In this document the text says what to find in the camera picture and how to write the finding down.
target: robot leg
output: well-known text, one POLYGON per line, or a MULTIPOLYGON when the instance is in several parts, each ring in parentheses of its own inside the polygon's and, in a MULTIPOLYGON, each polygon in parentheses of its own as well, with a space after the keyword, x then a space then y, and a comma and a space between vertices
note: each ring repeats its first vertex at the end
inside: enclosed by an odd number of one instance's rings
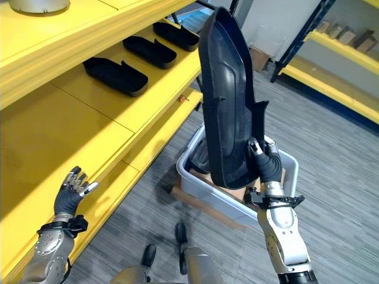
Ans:
POLYGON ((224 284, 212 258, 199 247, 187 247, 184 259, 188 271, 188 284, 224 284))
POLYGON ((122 270, 111 282, 111 284, 134 284, 147 283, 147 271, 144 265, 127 267, 122 270))

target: yellow shelf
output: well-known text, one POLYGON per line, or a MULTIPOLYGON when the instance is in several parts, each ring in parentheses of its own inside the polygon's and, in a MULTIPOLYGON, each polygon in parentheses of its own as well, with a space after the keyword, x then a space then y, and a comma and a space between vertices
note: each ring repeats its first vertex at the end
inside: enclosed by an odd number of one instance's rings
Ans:
POLYGON ((379 9, 379 0, 364 0, 375 8, 379 9))
POLYGON ((188 88, 184 93, 189 101, 180 103, 174 102, 165 114, 157 121, 152 128, 141 138, 141 140, 126 154, 123 161, 133 166, 139 171, 144 171, 153 161, 156 153, 159 153, 166 142, 175 134, 172 129, 178 129, 187 116, 181 113, 186 109, 193 109, 200 102, 202 93, 188 88))
POLYGON ((101 178, 132 136, 51 83, 1 112, 2 277, 33 245, 37 224, 52 217, 44 203, 54 200, 62 177, 80 165, 91 178, 101 178), (20 224, 22 233, 15 233, 20 224))
POLYGON ((120 123, 134 133, 151 124, 158 113, 177 98, 185 88, 200 74, 198 51, 187 52, 159 38, 152 26, 136 34, 160 42, 176 51, 175 65, 166 70, 159 69, 143 59, 126 51, 122 43, 104 50, 97 57, 106 57, 120 63, 125 60, 130 66, 143 72, 149 78, 147 91, 137 98, 131 98, 88 76, 82 64, 74 67, 58 78, 52 80, 65 92, 75 96, 82 102, 97 109, 107 117, 120 123))
POLYGON ((295 56, 281 72, 379 124, 379 98, 371 96, 314 63, 295 56))
POLYGON ((314 30, 310 32, 305 40, 314 40, 323 46, 326 46, 327 48, 345 56, 346 58, 354 61, 355 63, 361 65, 362 67, 374 72, 375 74, 379 75, 379 62, 375 59, 371 58, 370 56, 359 52, 358 50, 354 49, 351 46, 344 46, 338 40, 332 40, 327 34, 319 33, 318 31, 314 30))
POLYGON ((0 41, 7 44, 0 52, 0 109, 194 0, 112 2, 71 0, 67 11, 48 17, 1 2, 0 41))

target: orange object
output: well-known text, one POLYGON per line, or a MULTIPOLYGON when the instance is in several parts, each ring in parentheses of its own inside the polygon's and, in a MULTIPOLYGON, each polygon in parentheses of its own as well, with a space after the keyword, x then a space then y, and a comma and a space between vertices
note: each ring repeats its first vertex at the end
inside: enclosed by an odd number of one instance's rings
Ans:
POLYGON ((180 97, 179 97, 179 102, 184 102, 184 101, 190 101, 190 100, 187 99, 185 96, 180 95, 180 97))

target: silver metal joint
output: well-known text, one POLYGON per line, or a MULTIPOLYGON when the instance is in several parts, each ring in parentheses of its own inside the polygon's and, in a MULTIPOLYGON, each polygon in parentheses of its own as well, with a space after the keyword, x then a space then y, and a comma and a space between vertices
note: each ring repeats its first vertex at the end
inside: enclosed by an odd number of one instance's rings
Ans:
POLYGON ((261 195, 283 196, 284 190, 280 182, 262 182, 261 195))
POLYGON ((68 222, 71 218, 73 218, 73 215, 66 212, 61 212, 54 216, 53 222, 68 222))

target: black glove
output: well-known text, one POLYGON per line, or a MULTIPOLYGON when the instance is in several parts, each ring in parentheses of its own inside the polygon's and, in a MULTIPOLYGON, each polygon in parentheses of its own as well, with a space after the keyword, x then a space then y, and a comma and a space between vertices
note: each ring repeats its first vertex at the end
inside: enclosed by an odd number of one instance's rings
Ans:
POLYGON ((55 215, 65 212, 75 216, 80 201, 99 186, 98 182, 89 184, 86 181, 82 184, 86 174, 78 177, 81 170, 78 166, 74 167, 60 186, 54 203, 55 215))
POLYGON ((282 162, 276 143, 265 137, 265 152, 255 138, 249 140, 252 167, 261 177, 261 182, 280 182, 282 178, 282 162))

